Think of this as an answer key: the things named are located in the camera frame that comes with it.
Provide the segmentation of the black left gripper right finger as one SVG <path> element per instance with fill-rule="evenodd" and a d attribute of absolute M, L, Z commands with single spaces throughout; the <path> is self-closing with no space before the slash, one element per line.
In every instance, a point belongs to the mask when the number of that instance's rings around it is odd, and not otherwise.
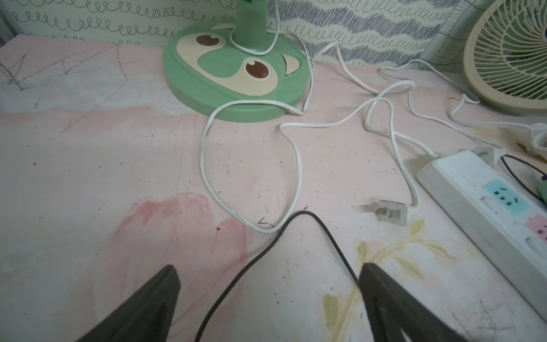
<path fill-rule="evenodd" d="M 378 265 L 364 263 L 359 287 L 375 341 L 464 341 Z"/>

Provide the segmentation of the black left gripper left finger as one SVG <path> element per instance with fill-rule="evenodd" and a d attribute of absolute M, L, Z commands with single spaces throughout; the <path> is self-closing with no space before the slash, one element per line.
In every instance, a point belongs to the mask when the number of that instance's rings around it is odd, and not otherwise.
<path fill-rule="evenodd" d="M 177 270 L 164 266 L 80 341 L 166 341 L 181 285 Z"/>

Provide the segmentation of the white two-pin fan plug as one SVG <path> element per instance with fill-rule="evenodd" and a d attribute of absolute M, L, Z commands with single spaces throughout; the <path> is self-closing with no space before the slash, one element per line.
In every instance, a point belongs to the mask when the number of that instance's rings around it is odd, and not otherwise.
<path fill-rule="evenodd" d="M 410 207 L 401 202 L 381 200 L 375 209 L 375 215 L 380 221 L 402 227 L 408 224 L 409 214 Z"/>

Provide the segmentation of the white power strip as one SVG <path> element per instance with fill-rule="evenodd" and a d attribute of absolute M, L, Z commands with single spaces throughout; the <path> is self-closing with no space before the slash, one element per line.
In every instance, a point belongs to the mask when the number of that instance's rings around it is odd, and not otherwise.
<path fill-rule="evenodd" d="M 546 318 L 546 210 L 470 150 L 429 162 L 417 181 Z"/>

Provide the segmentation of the green usb charger plug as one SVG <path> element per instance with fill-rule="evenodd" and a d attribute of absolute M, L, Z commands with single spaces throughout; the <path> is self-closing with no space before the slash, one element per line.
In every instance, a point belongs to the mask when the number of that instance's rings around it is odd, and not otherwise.
<path fill-rule="evenodd" d="M 547 204 L 547 180 L 543 180 L 538 185 L 537 191 L 543 203 Z"/>

